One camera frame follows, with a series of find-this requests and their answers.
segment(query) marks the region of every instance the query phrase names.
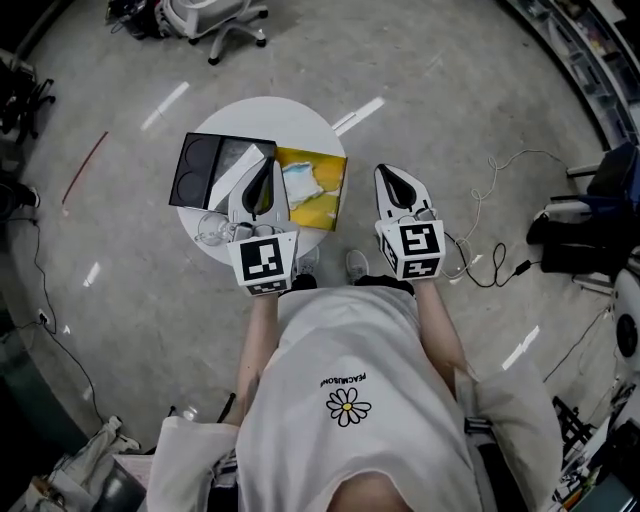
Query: white cable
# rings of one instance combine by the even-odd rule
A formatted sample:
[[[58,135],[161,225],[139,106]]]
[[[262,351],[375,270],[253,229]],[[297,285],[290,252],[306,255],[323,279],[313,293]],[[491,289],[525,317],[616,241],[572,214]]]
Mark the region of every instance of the white cable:
[[[507,160],[507,162],[504,165],[498,165],[495,158],[493,158],[492,156],[490,156],[487,159],[487,163],[489,164],[489,167],[491,167],[493,169],[493,182],[491,183],[491,188],[488,190],[488,192],[484,195],[480,194],[480,191],[477,188],[472,188],[471,189],[471,197],[478,203],[478,207],[476,209],[476,220],[473,223],[473,226],[471,227],[471,229],[469,230],[469,232],[467,233],[466,236],[461,237],[461,238],[456,238],[455,239],[455,245],[457,247],[460,247],[460,250],[462,250],[462,245],[466,244],[467,247],[469,248],[469,259],[467,264],[464,266],[464,268],[462,270],[460,270],[456,275],[454,276],[450,276],[448,275],[444,270],[442,271],[442,273],[449,279],[457,279],[458,277],[460,277],[462,274],[464,274],[467,269],[471,266],[471,264],[474,261],[474,255],[473,255],[473,249],[471,247],[471,243],[469,242],[469,238],[471,237],[471,235],[473,234],[473,232],[476,230],[476,228],[478,227],[478,224],[480,222],[480,211],[482,210],[482,201],[484,201],[487,197],[489,197],[492,192],[494,191],[494,189],[496,188],[496,183],[498,181],[498,171],[502,171],[503,169],[506,169],[507,167],[509,167],[509,165],[511,165],[511,163],[518,158],[520,155],[523,155],[524,153],[544,153],[545,155],[553,158],[554,160],[556,160],[557,162],[560,162],[562,165],[565,166],[565,168],[568,169],[568,166],[562,161],[560,160],[557,156],[552,155],[551,153],[549,153],[548,151],[545,151],[543,149],[523,149],[522,151],[520,151],[519,153],[516,153],[515,155],[513,155],[511,158],[509,158],[509,160]]]

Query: white round table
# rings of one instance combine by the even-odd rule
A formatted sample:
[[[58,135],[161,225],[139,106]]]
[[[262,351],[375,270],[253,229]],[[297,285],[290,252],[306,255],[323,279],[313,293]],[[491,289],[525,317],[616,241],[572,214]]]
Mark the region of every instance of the white round table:
[[[304,149],[344,157],[344,148],[333,128],[316,112],[296,101],[262,96],[227,105],[213,114],[196,130],[198,133],[235,135],[254,139],[273,140],[278,146]],[[346,196],[347,179],[342,186],[340,200]],[[198,234],[198,223],[207,212],[178,207],[178,215],[191,240]],[[318,245],[328,231],[300,228],[298,253],[300,257]],[[225,244],[215,247],[194,243],[212,258],[231,265]]]

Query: sneaker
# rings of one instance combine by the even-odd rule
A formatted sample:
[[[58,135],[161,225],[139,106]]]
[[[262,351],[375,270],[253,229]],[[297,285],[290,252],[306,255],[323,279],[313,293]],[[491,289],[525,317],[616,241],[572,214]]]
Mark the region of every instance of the sneaker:
[[[353,249],[347,253],[346,258],[347,275],[349,284],[354,284],[358,279],[369,275],[369,262],[361,251]]]
[[[298,258],[296,261],[296,275],[313,275],[318,263],[320,263],[320,248],[316,245],[307,254]]]
[[[38,206],[40,206],[40,194],[38,194],[36,187],[29,187],[29,190],[31,190],[33,195],[36,196],[36,203],[33,205],[33,207],[38,208]]]

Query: shelf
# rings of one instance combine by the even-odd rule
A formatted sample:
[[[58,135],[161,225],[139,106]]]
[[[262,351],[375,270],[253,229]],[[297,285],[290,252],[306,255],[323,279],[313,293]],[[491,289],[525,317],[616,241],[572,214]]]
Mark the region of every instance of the shelf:
[[[605,150],[638,143],[637,130],[620,84],[589,39],[554,0],[502,0],[527,22],[588,107]]]
[[[600,23],[600,25],[603,26],[610,38],[613,40],[613,43],[619,48],[620,54],[626,61],[631,72],[634,74],[640,87],[640,62],[629,46],[629,43],[627,43],[626,39],[620,33],[615,24],[608,19],[604,12],[602,12],[597,2],[588,0],[588,6],[588,12]]]
[[[613,90],[616,92],[616,95],[618,96],[619,100],[622,102],[623,106],[627,109],[627,111],[629,111],[627,98],[622,92],[622,89],[620,88],[620,84],[618,83],[618,80],[616,79],[615,76],[613,76],[613,73],[609,69],[609,66],[607,65],[607,63],[602,59],[602,57],[600,57],[600,55],[598,55],[595,48],[592,46],[589,38],[584,34],[584,32],[578,26],[578,24],[575,21],[573,21],[571,18],[569,18],[569,16],[567,16],[566,13],[558,5],[556,5],[554,0],[547,0],[547,1],[556,8],[556,10],[560,13],[560,16],[562,16],[562,18],[578,34],[578,37],[582,39],[582,42],[585,44],[585,46],[588,47],[589,51],[591,52],[591,55],[593,56],[593,58],[596,60],[596,62],[602,69],[602,72],[605,74],[607,80],[609,80],[609,82],[611,83],[611,87],[613,87]]]

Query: black container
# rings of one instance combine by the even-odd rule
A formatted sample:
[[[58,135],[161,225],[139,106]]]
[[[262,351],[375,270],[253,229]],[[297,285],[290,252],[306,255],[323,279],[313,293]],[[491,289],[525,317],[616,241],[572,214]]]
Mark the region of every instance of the black container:
[[[275,156],[277,146],[272,140],[187,133],[173,179],[169,204],[206,210],[211,187],[252,144],[262,151],[265,158]],[[221,206],[224,210],[226,201]]]

